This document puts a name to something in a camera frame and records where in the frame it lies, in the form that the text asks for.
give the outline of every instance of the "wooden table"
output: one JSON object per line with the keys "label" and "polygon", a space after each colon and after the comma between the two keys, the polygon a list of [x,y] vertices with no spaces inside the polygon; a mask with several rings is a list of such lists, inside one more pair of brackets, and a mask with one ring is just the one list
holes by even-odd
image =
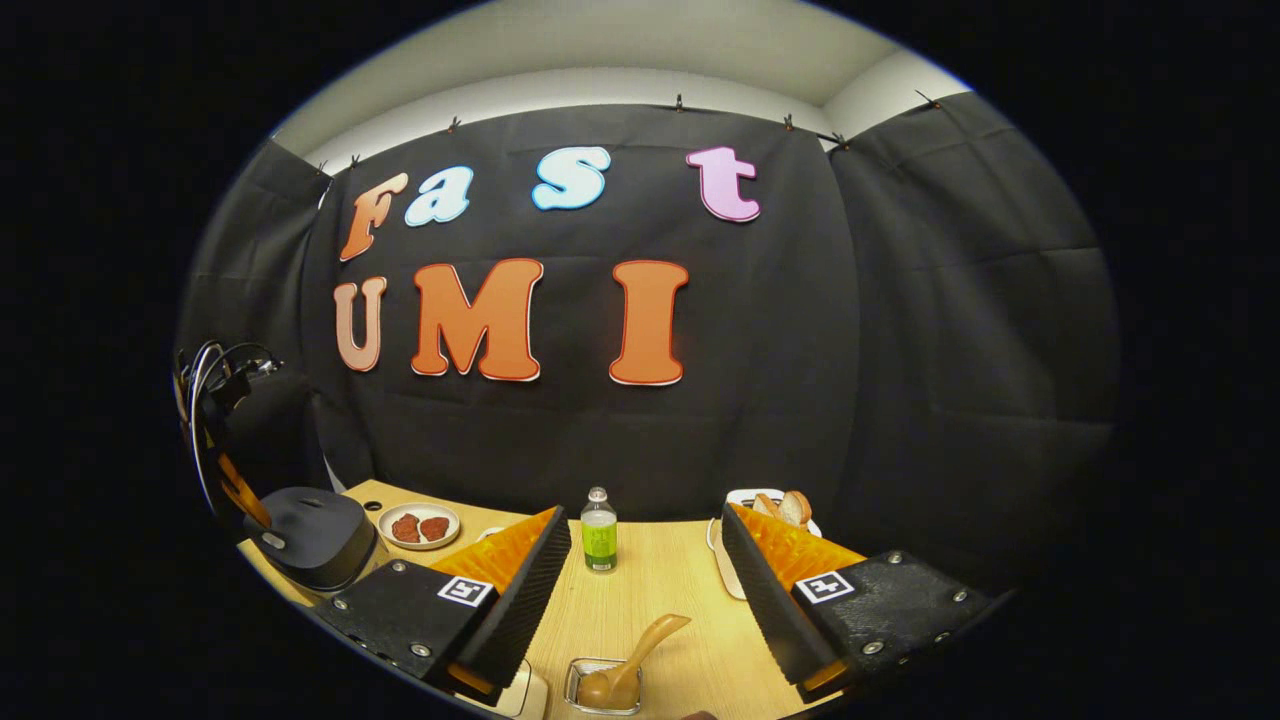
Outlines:
{"label": "wooden table", "polygon": [[[429,551],[385,543],[393,557],[431,565],[479,539],[492,527],[506,527],[527,515],[488,510],[429,497],[378,480],[361,483],[344,495],[383,507],[403,502],[435,502],[457,512],[458,538]],[[576,509],[567,509],[576,516]],[[376,520],[379,511],[370,512]],[[552,592],[543,621],[526,659],[550,687],[547,717],[586,715],[564,702],[564,676],[576,657],[625,659],[640,633],[667,612],[692,618],[644,661],[641,708],[632,717],[677,720],[707,710],[719,720],[785,717],[805,705],[787,684],[764,643],[745,601],[724,591],[716,557],[707,547],[707,521],[618,523],[618,566],[609,574],[586,568],[581,523],[570,520],[573,548]],[[248,539],[239,550],[288,600],[305,606],[300,593]],[[823,698],[833,700],[837,696]]]}

